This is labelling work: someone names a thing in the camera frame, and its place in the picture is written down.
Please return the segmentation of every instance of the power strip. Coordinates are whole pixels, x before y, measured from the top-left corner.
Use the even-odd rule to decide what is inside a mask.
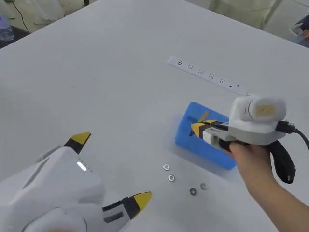
[[[182,59],[178,59],[175,56],[171,56],[168,60],[168,64],[181,69],[187,73],[190,73],[194,76],[197,76],[199,78],[202,78],[204,80],[210,81],[218,86],[221,86],[223,88],[226,88],[234,93],[237,93],[239,95],[246,95],[246,91],[244,90],[244,88],[240,85],[234,85],[229,83],[227,80],[223,79],[223,78],[219,78],[217,76],[215,76],[215,74],[212,73],[208,73],[206,72],[204,69],[201,69],[193,64],[187,63],[185,61],[183,61]]]

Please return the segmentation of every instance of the water bottle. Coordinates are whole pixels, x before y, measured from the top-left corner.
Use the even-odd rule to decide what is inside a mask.
[[[6,17],[0,13],[0,41],[8,42],[15,38],[14,32]]]

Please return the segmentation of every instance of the black cable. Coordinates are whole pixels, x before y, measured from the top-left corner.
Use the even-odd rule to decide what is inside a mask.
[[[305,141],[305,144],[306,144],[307,149],[309,151],[309,140],[307,139],[307,137],[299,129],[295,129],[295,133],[299,134],[300,137],[302,137],[302,139]]]
[[[13,1],[12,1],[12,4],[13,4],[13,6],[15,7],[15,9],[19,12],[19,14],[20,14],[20,16],[21,16],[21,20],[23,21],[23,24],[24,24],[24,26],[25,26],[27,32],[29,32],[29,29],[27,28],[27,26],[26,26],[26,24],[25,24],[25,22],[24,22],[23,14],[22,14],[22,13],[19,11],[19,9],[15,6],[15,3],[14,3]]]
[[[309,151],[309,140],[307,137],[295,126],[287,121],[279,121],[276,127],[276,131],[283,132],[286,134],[292,134],[292,133],[297,133],[302,137],[302,139],[305,141],[305,144],[307,146],[307,149]]]

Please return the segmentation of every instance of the led light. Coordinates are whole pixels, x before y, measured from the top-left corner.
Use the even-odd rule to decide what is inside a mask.
[[[81,162],[77,162],[77,165],[80,166],[80,168],[83,169],[84,171],[87,170],[87,168]]]

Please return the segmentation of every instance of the floor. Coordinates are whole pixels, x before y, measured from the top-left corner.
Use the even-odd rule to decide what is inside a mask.
[[[45,24],[45,23],[51,23],[46,22],[40,19],[36,13],[36,9],[32,4],[31,0],[15,0],[15,6],[19,9],[19,11],[22,13],[24,22],[29,29],[30,32],[35,32],[46,25],[38,25],[38,24]],[[69,15],[84,6],[84,0],[60,0],[61,5],[66,11],[66,15]],[[13,11],[15,15],[15,19],[10,19],[11,25],[25,29],[25,26],[22,23],[21,16],[18,13],[18,11],[14,8],[14,6],[11,3],[7,4],[9,8]]]
[[[211,0],[186,0],[192,4],[197,6],[208,8]],[[264,28],[265,31],[280,36],[285,39],[291,39],[295,35],[293,35],[290,31],[290,27],[296,23],[299,19],[308,14],[309,6],[304,3],[297,1],[308,1],[308,0],[284,0],[278,9],[275,11],[274,15]],[[84,0],[60,0],[63,8],[66,10],[66,15],[69,15],[84,6]],[[23,14],[23,18],[26,26],[28,27],[30,32],[34,32],[36,30],[41,29],[42,25],[36,25],[38,23],[38,17],[36,17],[37,13],[35,11],[34,6],[32,5],[31,0],[15,0],[15,5]],[[22,24],[22,20],[14,6],[9,3],[8,6],[15,13],[16,19],[11,20],[11,24],[13,26],[24,29],[24,25]]]

